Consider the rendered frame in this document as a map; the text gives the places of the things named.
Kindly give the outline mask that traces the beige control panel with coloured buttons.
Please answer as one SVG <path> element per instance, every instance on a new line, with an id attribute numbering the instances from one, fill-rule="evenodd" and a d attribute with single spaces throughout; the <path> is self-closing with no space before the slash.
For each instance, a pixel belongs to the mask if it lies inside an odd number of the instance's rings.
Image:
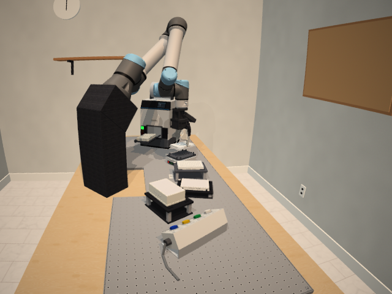
<path id="1" fill-rule="evenodd" d="M 227 231 L 227 218 L 224 209 L 207 209 L 201 215 L 182 221 L 162 232 L 162 258 L 166 269 L 179 281 L 179 277 L 168 267 L 164 253 L 168 249 L 178 259 L 196 250 Z"/>

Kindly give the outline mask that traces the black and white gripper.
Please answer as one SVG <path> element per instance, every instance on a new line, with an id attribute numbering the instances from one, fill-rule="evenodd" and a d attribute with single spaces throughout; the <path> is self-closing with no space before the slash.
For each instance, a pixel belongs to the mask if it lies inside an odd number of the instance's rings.
<path id="1" fill-rule="evenodd" d="M 190 123 L 188 118 L 184 116 L 186 110 L 188 110 L 188 108 L 179 108 L 179 109 L 177 109 L 176 107 L 172 108 L 172 118 L 170 119 L 170 127 L 172 129 L 176 129 L 176 131 L 172 134 L 172 137 L 176 137 L 177 143 L 179 142 L 180 133 L 183 130 L 181 139 L 186 140 L 186 145 L 188 147 L 191 128 L 190 128 Z"/>

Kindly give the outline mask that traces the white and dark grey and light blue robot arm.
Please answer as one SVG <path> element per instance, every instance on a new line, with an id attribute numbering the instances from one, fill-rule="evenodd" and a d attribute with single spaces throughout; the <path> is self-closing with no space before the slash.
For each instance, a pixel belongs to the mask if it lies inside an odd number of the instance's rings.
<path id="1" fill-rule="evenodd" d="M 181 45 L 187 23 L 181 17 L 172 18 L 158 43 L 144 57 L 127 54 L 103 85 L 116 85 L 129 99 L 136 94 L 146 80 L 149 71 L 165 56 L 159 83 L 153 86 L 155 97 L 175 97 L 176 108 L 187 108 L 189 81 L 177 80 Z M 167 68 L 168 67 L 168 68 Z"/>

